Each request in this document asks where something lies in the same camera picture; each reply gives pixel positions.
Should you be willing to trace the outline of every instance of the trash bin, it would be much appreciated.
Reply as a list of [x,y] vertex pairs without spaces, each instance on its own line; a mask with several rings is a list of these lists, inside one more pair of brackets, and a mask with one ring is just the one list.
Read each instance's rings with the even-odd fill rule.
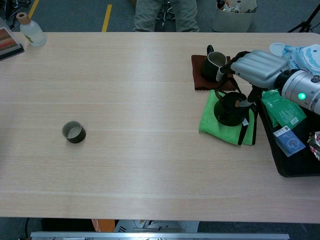
[[[237,0],[228,0],[231,7],[236,6]],[[223,11],[215,5],[215,15],[212,19],[212,30],[225,33],[245,33],[248,31],[257,10],[253,13],[244,13],[248,9],[257,7],[256,0],[242,0],[240,13]]]

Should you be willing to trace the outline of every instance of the bottle cap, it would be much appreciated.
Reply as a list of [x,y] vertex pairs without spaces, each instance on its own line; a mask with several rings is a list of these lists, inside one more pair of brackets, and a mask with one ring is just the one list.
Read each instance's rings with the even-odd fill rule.
[[16,19],[18,19],[18,21],[22,24],[22,25],[27,25],[30,23],[30,18],[28,17],[28,14],[26,14],[25,12],[19,12],[16,15]]

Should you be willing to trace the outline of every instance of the dark mug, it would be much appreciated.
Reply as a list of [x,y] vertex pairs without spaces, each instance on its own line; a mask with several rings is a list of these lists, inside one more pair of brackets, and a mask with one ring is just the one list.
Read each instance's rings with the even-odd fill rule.
[[220,67],[227,64],[227,57],[221,52],[214,51],[212,45],[206,48],[206,58],[201,65],[201,76],[209,82],[216,82]]

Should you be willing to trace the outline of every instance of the green indicator light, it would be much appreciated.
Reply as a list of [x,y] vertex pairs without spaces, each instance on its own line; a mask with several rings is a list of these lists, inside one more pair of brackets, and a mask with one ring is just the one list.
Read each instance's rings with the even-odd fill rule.
[[303,93],[303,92],[300,92],[299,94],[298,94],[298,99],[300,99],[300,100],[304,100],[304,99],[306,99],[306,94],[305,93]]

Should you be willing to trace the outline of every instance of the blue box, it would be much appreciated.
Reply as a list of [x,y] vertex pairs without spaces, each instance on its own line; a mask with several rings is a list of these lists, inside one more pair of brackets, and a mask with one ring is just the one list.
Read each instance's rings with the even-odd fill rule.
[[288,126],[284,126],[280,130],[275,131],[273,135],[275,136],[276,144],[287,157],[292,156],[306,147]]

